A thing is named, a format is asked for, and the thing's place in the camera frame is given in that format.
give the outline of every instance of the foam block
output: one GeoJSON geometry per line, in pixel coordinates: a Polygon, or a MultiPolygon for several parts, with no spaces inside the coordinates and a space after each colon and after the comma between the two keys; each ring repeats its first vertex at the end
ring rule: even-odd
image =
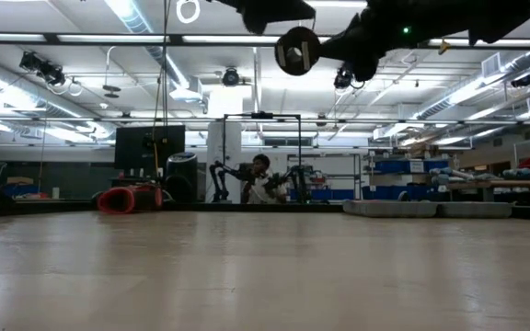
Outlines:
{"type": "Polygon", "coordinates": [[[437,203],[417,201],[349,200],[343,210],[354,215],[375,218],[430,218],[437,213],[437,203]]]}
{"type": "Polygon", "coordinates": [[[513,206],[505,202],[441,202],[437,215],[444,218],[490,218],[511,217],[513,206]]]}

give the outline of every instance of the person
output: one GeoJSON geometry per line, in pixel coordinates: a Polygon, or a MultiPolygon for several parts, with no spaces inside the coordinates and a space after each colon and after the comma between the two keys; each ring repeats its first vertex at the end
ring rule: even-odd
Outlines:
{"type": "Polygon", "coordinates": [[[272,204],[285,203],[287,192],[284,185],[274,189],[265,189],[263,186],[270,180],[267,173],[271,161],[265,154],[256,155],[253,158],[252,174],[254,183],[247,183],[243,189],[243,203],[247,204],[272,204]]]}

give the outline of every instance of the white pillar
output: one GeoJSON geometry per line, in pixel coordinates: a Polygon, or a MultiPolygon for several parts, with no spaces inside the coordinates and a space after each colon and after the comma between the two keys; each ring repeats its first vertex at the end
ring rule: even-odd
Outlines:
{"type": "MultiPolygon", "coordinates": [[[[206,202],[212,202],[215,187],[210,176],[209,166],[215,161],[223,162],[223,128],[222,122],[212,122],[208,125],[208,153],[206,157],[206,202]]],[[[226,123],[226,162],[227,166],[238,168],[242,163],[241,143],[242,125],[237,122],[226,123]]],[[[231,176],[226,176],[226,187],[229,190],[228,199],[232,203],[240,203],[241,183],[231,176]]]]}

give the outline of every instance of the black monitor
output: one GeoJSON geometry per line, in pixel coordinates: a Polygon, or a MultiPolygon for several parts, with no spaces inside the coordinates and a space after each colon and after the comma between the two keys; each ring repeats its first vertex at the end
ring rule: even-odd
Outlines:
{"type": "Polygon", "coordinates": [[[167,159],[185,152],[185,126],[118,128],[116,130],[116,169],[155,169],[155,147],[158,166],[165,167],[167,159]]]}

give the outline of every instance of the beige floor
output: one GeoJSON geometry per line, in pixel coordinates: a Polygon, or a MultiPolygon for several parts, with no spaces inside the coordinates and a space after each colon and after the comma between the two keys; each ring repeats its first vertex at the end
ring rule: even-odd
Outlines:
{"type": "Polygon", "coordinates": [[[530,222],[0,219],[0,330],[530,330],[530,222]]]}

